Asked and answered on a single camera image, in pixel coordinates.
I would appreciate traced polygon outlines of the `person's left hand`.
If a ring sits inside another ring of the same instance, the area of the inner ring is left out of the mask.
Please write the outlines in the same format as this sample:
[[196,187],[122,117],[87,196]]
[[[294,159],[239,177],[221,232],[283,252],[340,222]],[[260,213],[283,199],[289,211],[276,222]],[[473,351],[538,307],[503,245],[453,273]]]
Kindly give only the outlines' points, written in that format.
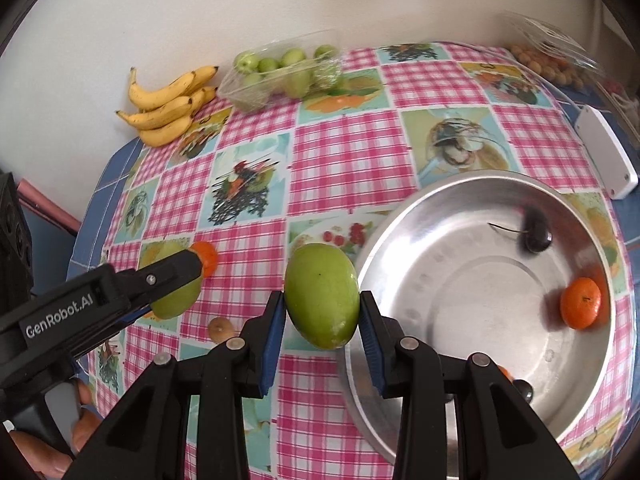
[[[94,430],[102,422],[94,411],[92,390],[79,378],[73,380],[78,401],[81,406],[80,416],[72,430],[72,448],[79,452],[90,439]],[[9,432],[14,444],[27,460],[32,470],[52,479],[61,479],[72,463],[70,456],[60,453],[39,439],[12,430]]]

